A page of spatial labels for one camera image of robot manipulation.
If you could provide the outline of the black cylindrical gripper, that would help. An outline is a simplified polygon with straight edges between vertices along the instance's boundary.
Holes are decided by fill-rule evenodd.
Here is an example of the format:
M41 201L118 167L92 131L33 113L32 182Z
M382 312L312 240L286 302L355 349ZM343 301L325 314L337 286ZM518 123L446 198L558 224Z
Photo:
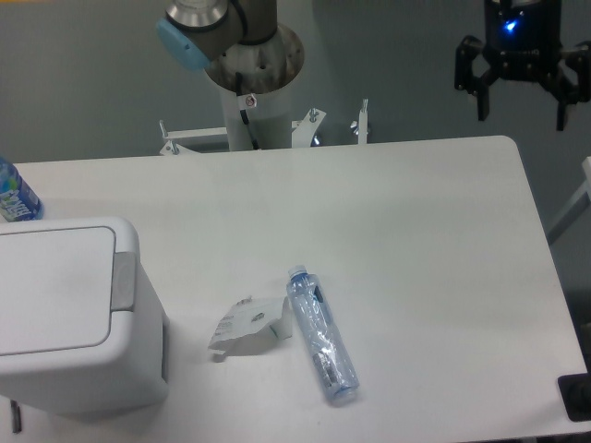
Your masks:
M590 42L562 48L560 1L486 1L486 43L464 36L455 51L454 87L476 98L477 118L489 115L489 88L498 79L537 82L557 101L556 130L563 131L568 110L590 101ZM473 64L482 56L488 69ZM572 82L560 66L576 75Z

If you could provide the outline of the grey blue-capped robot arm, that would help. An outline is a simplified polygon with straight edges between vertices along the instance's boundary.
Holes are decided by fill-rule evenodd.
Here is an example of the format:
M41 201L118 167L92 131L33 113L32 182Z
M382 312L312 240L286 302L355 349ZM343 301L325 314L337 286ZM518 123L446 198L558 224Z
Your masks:
M489 113L499 79L536 83L557 101L558 130L567 110L590 100L590 44L561 43L560 1L486 1L484 41L467 35L455 52L454 87ZM173 1L156 24L169 54L188 70L208 69L236 45L261 46L279 32L273 1Z

